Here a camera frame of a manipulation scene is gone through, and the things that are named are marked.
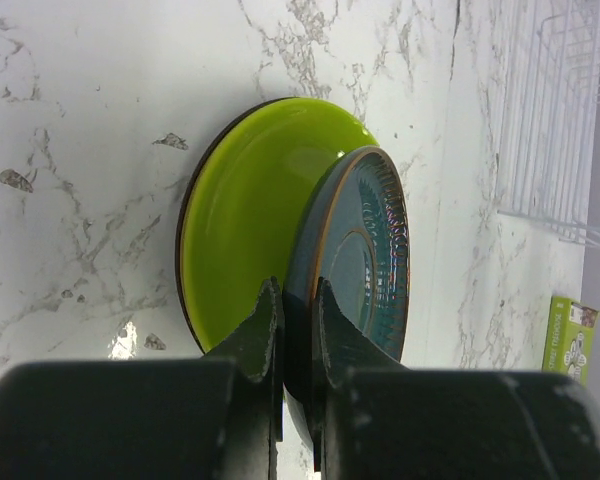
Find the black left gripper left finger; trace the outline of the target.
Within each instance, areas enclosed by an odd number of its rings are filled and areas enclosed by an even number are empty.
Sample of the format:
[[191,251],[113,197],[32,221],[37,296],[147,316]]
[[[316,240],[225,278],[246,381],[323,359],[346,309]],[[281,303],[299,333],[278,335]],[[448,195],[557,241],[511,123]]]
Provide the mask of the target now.
[[273,479],[284,313],[275,279],[197,359],[54,361],[0,379],[0,479]]

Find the green printed booklet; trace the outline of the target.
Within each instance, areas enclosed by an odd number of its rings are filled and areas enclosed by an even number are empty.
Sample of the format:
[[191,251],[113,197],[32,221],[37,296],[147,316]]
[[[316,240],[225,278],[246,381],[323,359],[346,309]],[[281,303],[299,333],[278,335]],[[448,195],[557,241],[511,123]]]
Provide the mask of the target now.
[[542,371],[585,386],[599,311],[563,296],[551,298]]

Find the dark green plate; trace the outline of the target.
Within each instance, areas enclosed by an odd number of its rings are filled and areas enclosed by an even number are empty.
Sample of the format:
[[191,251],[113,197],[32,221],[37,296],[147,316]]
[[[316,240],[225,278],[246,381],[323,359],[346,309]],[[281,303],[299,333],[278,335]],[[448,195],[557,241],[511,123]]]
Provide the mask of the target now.
[[360,147],[320,178],[302,214],[284,280],[285,394],[301,440],[310,433],[311,311],[320,279],[366,338],[400,360],[409,305],[409,231],[388,154]]

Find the yellow patterned plate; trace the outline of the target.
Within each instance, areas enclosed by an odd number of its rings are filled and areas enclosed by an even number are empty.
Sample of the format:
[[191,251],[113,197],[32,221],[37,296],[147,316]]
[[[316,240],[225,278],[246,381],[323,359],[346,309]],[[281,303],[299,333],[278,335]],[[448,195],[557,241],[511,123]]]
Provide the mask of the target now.
[[303,208],[276,140],[293,97],[260,103],[229,122],[186,187],[175,240],[183,315],[208,352],[247,316],[262,280],[282,278]]

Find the lime green plate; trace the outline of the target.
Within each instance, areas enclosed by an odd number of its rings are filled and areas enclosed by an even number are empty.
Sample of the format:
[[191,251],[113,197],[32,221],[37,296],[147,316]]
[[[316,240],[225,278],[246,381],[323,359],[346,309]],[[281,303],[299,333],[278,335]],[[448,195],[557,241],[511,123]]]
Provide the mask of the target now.
[[355,325],[370,325],[378,309],[384,161],[358,120],[317,99],[260,104],[218,135],[190,181],[177,231],[178,295],[202,350],[238,326],[274,277],[287,315],[286,388],[307,398],[318,283],[331,283]]

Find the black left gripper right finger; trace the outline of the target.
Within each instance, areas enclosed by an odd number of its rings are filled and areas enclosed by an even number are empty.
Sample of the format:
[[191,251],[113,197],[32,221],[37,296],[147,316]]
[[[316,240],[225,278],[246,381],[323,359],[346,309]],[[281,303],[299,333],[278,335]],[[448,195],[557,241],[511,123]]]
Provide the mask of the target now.
[[600,410],[560,374],[412,370],[342,314],[312,313],[316,466],[326,479],[600,479]]

